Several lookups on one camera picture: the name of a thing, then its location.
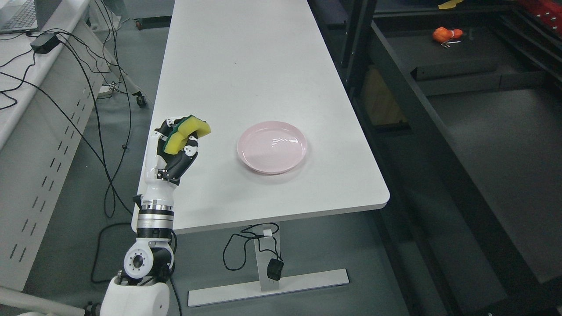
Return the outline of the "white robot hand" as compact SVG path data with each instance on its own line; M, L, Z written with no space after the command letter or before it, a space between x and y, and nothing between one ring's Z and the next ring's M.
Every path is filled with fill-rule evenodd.
M140 207L156 204L174 206L174 191L177 185L170 181L179 181L197 158L198 134L190 134L187 143L175 155L166 154L163 147L169 138L172 141L183 141L187 138L179 132L179 126L186 119L167 118L158 128L158 132L149 133L142 173L146 190L140 196Z

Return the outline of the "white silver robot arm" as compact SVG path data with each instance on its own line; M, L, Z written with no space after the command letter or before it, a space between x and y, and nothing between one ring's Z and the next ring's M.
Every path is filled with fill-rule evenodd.
M207 122L190 115L167 118L149 134L143 164L146 190L134 198L137 236L124 256L123 270L109 282L101 316L167 315L167 282L174 269L173 194L198 156L199 138L209 132Z

